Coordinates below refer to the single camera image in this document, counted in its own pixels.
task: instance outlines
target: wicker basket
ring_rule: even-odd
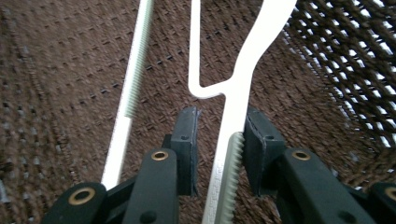
[[[63,191],[100,181],[137,2],[0,3],[2,223],[38,223]],[[201,81],[208,85],[231,75],[262,1],[202,4]],[[122,175],[136,174],[144,152],[172,132],[179,110],[202,109],[200,196],[181,198],[181,223],[201,221],[224,104],[188,91],[190,10],[191,1],[155,2]],[[253,77],[250,103],[288,146],[311,149],[354,188],[396,181],[395,14],[393,0],[299,1]],[[280,222],[273,198],[254,198],[244,171],[240,180],[234,222]]]

